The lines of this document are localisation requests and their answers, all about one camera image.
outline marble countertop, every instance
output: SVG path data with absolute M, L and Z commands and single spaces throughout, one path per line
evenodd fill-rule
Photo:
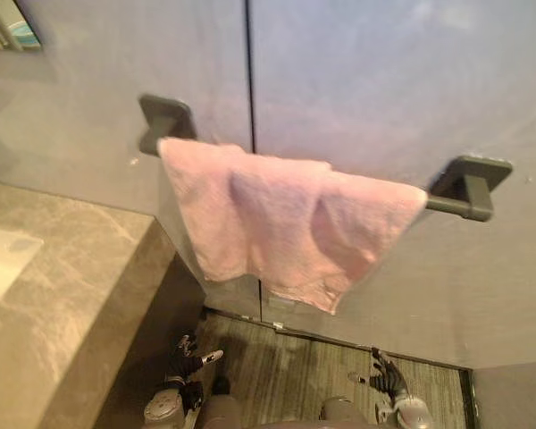
M 0 301 L 0 427 L 90 427 L 174 248 L 152 216 L 5 185 L 0 229 L 44 241 Z

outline towel bar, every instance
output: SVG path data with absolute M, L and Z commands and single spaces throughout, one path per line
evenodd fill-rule
M 162 137 L 196 139 L 190 109 L 177 100 L 150 95 L 139 99 L 149 129 L 139 141 L 139 150 L 159 156 L 157 141 Z M 426 208 L 486 222 L 494 212 L 490 193 L 512 172 L 507 161 L 459 156 L 431 185 Z

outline wooden floor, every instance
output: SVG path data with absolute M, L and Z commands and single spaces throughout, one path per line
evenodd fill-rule
M 369 423 L 384 396 L 348 380 L 348 372 L 367 376 L 370 353 L 349 347 L 279 334 L 258 324 L 209 313 L 197 329 L 199 350 L 224 350 L 224 357 L 199 376 L 205 397 L 217 374 L 232 383 L 242 407 L 244 427 L 284 420 L 317 420 L 322 402 L 344 395 Z M 464 429 L 465 415 L 459 374 L 445 367 L 397 359 L 410 391 L 423 398 L 436 427 Z

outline towel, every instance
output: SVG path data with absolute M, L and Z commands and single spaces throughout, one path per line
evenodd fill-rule
M 427 199 L 413 186 L 235 145 L 161 139 L 158 150 L 206 279 L 251 273 L 332 314 Z

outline white sink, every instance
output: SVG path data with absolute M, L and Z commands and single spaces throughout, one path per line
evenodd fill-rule
M 0 299 L 44 244 L 20 232 L 0 230 Z

